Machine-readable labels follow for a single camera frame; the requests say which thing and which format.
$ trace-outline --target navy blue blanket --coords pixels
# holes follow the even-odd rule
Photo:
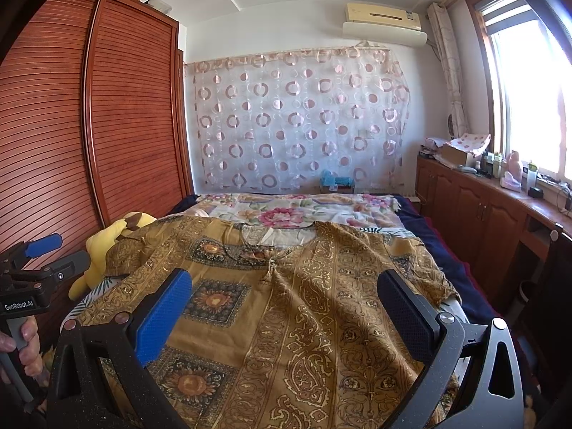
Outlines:
[[[170,215],[181,213],[194,206],[197,203],[197,197],[197,195],[189,195],[184,198],[171,210]],[[494,311],[484,295],[473,284],[468,265],[460,262],[453,253],[448,251],[437,231],[429,225],[423,216],[417,213],[407,198],[399,196],[396,198],[401,204],[401,210],[397,213],[399,219],[405,229],[410,230],[423,241],[437,266],[455,286],[461,295],[462,307],[469,321],[474,324],[490,324],[491,320],[499,314]]]

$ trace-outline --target hand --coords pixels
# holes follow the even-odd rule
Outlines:
[[[42,372],[44,364],[42,357],[39,355],[39,336],[38,336],[38,323],[35,317],[30,316],[20,329],[22,337],[28,342],[28,346],[22,348],[19,352],[20,362],[24,365],[24,372],[27,376],[37,376]],[[9,337],[0,332],[0,352],[10,353],[16,348],[16,343],[12,337]],[[4,382],[8,381],[3,369],[1,369],[1,377]]]

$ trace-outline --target yellow plush toy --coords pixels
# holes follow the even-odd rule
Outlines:
[[[111,226],[100,230],[85,242],[85,249],[92,259],[92,264],[83,276],[71,286],[68,296],[71,300],[79,300],[87,290],[92,290],[102,280],[105,273],[105,256],[109,249],[116,244],[118,238],[126,237],[140,227],[155,221],[153,216],[145,213],[128,213]]]

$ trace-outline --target wardrobe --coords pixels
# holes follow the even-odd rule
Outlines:
[[[0,65],[0,252],[58,232],[64,245],[38,268],[192,193],[177,36],[136,0],[48,0],[36,13]],[[44,342],[67,293],[38,318]]]

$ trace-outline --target curtain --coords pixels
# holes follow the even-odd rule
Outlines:
[[[213,191],[291,193],[320,175],[398,191],[410,91],[385,48],[265,53],[194,65],[198,137]]]
[[[465,133],[469,133],[467,119],[463,110],[461,65],[459,60],[459,51],[457,50],[457,41],[453,33],[453,26],[447,9],[432,3],[427,9],[429,22],[435,34],[435,41],[441,58],[441,65],[445,74],[445,83],[447,84],[447,92],[449,101],[451,102],[451,111],[449,121],[453,127],[451,131],[454,137],[461,137]]]

